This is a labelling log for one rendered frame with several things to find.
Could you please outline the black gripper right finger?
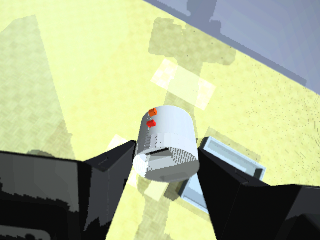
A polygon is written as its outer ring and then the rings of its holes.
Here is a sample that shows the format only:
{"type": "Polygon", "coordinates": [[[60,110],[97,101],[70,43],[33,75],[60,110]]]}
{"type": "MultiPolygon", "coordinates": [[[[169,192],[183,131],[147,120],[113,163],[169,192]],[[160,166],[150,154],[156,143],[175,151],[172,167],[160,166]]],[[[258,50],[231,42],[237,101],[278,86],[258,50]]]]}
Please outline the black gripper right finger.
{"type": "Polygon", "coordinates": [[[197,152],[216,240],[285,240],[299,215],[320,215],[320,186],[271,186],[203,148],[197,152]]]}

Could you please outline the white slotted cylinder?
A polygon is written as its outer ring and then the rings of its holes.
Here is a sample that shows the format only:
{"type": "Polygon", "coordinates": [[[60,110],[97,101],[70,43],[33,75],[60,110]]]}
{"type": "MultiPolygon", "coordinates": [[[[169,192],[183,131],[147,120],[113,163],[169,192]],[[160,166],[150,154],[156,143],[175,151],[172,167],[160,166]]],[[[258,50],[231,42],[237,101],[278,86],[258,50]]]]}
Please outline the white slotted cylinder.
{"type": "Polygon", "coordinates": [[[198,172],[193,122],[185,110],[163,105],[144,114],[133,168],[140,176],[161,183],[184,181],[198,172]]]}

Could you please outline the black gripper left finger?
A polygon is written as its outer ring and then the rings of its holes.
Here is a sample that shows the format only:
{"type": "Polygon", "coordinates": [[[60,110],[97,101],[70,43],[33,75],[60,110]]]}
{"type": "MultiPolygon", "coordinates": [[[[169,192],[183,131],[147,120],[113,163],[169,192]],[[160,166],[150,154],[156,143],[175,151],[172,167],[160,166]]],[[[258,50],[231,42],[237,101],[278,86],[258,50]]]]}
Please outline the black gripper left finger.
{"type": "Polygon", "coordinates": [[[69,240],[106,240],[136,140],[85,161],[0,150],[0,199],[67,210],[69,240]]]}

